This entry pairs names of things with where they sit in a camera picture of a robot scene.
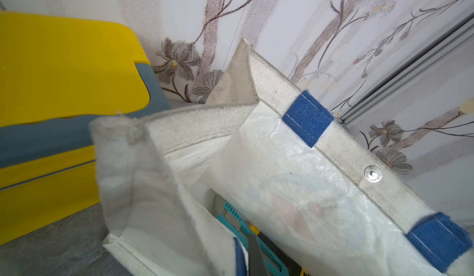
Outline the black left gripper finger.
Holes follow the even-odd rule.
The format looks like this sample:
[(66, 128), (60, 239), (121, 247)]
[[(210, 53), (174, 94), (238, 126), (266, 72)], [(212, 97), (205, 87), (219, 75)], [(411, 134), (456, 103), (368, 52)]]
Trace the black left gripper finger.
[(248, 255), (249, 255), (249, 276), (268, 276), (264, 257), (256, 235), (248, 237)]

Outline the black yellow art knife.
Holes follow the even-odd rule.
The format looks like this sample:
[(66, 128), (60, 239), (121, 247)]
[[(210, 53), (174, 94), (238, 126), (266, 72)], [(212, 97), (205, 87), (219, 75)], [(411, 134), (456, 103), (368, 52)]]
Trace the black yellow art knife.
[(259, 238), (264, 262), (270, 276), (309, 276), (306, 270), (287, 256), (255, 226), (251, 225), (250, 229)]

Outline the white tote pouch blue handles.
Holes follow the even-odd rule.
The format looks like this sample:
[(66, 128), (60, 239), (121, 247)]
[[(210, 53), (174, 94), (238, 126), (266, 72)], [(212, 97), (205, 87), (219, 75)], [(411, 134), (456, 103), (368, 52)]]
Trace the white tote pouch blue handles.
[(469, 233), (242, 40), (205, 104), (90, 124), (109, 234), (135, 276), (237, 276), (205, 183), (312, 276), (471, 276)]

